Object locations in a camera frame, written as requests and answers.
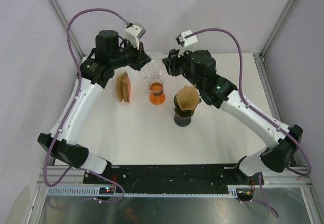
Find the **clear glass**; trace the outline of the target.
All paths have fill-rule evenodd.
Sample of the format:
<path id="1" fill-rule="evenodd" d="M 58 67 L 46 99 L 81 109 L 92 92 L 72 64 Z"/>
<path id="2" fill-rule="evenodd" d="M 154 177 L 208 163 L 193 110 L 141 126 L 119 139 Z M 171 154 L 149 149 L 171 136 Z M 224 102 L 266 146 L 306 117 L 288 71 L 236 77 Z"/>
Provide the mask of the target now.
<path id="1" fill-rule="evenodd" d="M 167 73 L 165 65 L 162 59 L 165 55 L 159 51 L 150 51 L 147 55 L 151 58 L 151 61 L 142 68 L 142 73 L 145 79 L 160 79 Z"/>

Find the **brown paper coffee filter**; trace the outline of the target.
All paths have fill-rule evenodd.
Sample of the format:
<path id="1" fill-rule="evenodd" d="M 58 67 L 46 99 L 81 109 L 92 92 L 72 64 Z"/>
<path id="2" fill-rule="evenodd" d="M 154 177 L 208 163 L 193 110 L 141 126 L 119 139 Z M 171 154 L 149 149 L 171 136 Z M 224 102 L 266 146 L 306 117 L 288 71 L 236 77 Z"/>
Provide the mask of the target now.
<path id="1" fill-rule="evenodd" d="M 185 85 L 177 94 L 177 100 L 181 107 L 193 105 L 198 102 L 199 94 L 194 86 Z"/>

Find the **green glass coffee dripper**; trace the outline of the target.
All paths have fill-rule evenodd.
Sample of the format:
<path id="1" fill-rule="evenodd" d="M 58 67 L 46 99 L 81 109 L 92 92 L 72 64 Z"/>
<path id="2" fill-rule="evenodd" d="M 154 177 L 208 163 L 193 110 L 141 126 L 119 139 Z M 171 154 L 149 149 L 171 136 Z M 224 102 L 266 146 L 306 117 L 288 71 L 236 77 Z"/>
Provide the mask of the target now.
<path id="1" fill-rule="evenodd" d="M 194 115 L 194 111 L 196 110 L 197 106 L 201 103 L 201 98 L 198 98 L 198 102 L 194 103 L 193 105 L 181 107 L 178 103 L 177 96 L 174 96 L 173 99 L 174 103 L 174 112 L 176 115 L 182 118 L 192 117 Z"/>

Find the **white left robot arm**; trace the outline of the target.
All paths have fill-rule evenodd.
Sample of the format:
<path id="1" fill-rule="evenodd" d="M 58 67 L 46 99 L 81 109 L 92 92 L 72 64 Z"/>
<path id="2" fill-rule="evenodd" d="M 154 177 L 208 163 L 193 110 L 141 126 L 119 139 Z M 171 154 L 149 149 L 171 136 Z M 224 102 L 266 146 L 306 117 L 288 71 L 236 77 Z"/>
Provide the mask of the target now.
<path id="1" fill-rule="evenodd" d="M 81 63 L 81 75 L 77 77 L 73 93 L 63 113 L 49 133 L 41 133 L 38 143 L 50 155 L 74 168 L 94 172 L 100 183 L 111 180 L 111 163 L 78 144 L 86 117 L 97 97 L 113 78 L 116 69 L 129 66 L 134 70 L 151 61 L 144 52 L 140 38 L 145 28 L 132 24 L 125 30 L 123 44 L 114 30 L 102 30 L 95 39 L 95 48 Z"/>

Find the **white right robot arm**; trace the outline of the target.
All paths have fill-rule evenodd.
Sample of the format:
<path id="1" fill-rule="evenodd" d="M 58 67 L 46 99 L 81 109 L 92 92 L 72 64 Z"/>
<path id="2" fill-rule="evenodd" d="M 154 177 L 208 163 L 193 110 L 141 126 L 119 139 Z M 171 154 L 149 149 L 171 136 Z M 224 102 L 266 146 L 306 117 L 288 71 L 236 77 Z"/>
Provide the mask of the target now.
<path id="1" fill-rule="evenodd" d="M 254 174 L 270 169 L 281 173 L 297 151 L 303 130 L 267 115 L 241 94 L 235 84 L 217 74 L 216 60 L 207 50 L 185 52 L 172 49 L 162 60 L 171 76 L 182 75 L 210 106 L 232 115 L 251 129 L 266 145 L 261 151 L 243 157 L 234 170 L 234 180 L 246 184 Z"/>

